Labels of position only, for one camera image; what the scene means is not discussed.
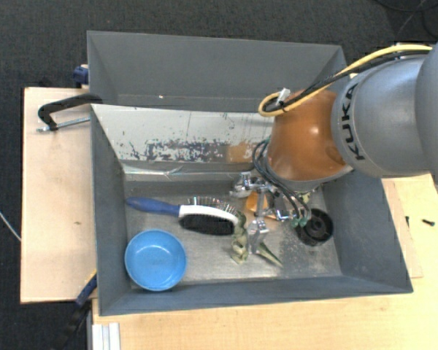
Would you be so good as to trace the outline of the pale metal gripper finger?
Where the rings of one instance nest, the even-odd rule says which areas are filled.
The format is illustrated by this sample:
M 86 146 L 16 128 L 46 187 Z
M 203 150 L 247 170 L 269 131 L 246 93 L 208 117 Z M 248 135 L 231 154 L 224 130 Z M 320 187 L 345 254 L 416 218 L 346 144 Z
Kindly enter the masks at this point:
M 240 211 L 237 213 L 237 219 L 238 223 L 234 226 L 231 241 L 231 258 L 235 263 L 242 264 L 249 256 L 247 231 L 245 229 L 247 219 Z
M 264 240 L 269 233 L 269 229 L 263 219 L 254 219 L 247 227 L 247 242 L 248 250 L 251 254 L 257 254 L 270 263 L 278 267 L 282 267 L 283 264 L 280 259 L 270 251 Z

